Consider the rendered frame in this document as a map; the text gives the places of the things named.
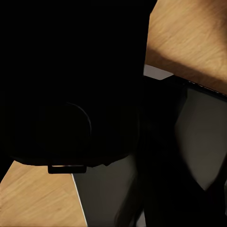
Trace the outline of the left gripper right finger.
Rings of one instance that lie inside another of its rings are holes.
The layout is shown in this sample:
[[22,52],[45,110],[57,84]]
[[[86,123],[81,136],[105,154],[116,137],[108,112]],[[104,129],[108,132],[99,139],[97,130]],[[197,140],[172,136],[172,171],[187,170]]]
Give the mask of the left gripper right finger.
[[140,127],[135,154],[147,227],[227,227],[227,215],[148,129]]

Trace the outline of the digital camera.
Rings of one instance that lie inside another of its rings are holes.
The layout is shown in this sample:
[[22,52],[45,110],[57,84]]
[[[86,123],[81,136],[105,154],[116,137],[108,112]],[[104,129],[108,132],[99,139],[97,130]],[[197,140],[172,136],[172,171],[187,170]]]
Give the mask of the digital camera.
[[0,0],[0,147],[13,160],[72,175],[137,149],[156,3]]

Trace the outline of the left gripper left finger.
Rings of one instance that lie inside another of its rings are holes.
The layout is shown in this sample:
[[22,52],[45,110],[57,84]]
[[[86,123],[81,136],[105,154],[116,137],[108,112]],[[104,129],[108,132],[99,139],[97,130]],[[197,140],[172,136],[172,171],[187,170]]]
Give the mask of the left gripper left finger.
[[0,147],[0,183],[13,163],[13,159]]

